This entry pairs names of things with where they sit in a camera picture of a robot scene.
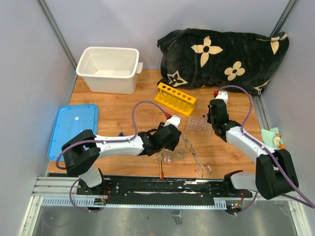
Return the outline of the clear plastic tube rack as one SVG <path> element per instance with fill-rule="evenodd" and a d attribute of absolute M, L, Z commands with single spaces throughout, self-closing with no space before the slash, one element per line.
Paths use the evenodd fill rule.
<path fill-rule="evenodd" d="M 186 125 L 186 130 L 194 131 L 200 134 L 210 136 L 212 134 L 212 126 L 207 121 L 202 124 L 202 118 L 195 118 L 190 116 Z"/>

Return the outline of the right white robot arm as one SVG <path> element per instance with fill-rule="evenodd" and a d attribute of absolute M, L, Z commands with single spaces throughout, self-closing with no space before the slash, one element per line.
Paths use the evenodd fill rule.
<path fill-rule="evenodd" d="M 299 187 L 291 155 L 286 149 L 266 146 L 242 129 L 241 124 L 230 120 L 224 100 L 213 99 L 208 108 L 207 122 L 212 125 L 214 133 L 237 147 L 256 165 L 254 174 L 238 170 L 224 176 L 223 191 L 227 196 L 233 197 L 244 189 L 258 192 L 270 200 Z"/>

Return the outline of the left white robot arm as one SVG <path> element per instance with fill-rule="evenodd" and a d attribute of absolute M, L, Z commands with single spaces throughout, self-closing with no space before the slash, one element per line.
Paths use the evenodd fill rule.
<path fill-rule="evenodd" d="M 182 132 L 176 117 L 161 122 L 157 129 L 140 132 L 135 137 L 104 137 L 84 130 L 62 147 L 65 169 L 70 177 L 79 177 L 94 194 L 105 190 L 101 171 L 94 162 L 117 155 L 151 156 L 163 149 L 174 150 Z"/>

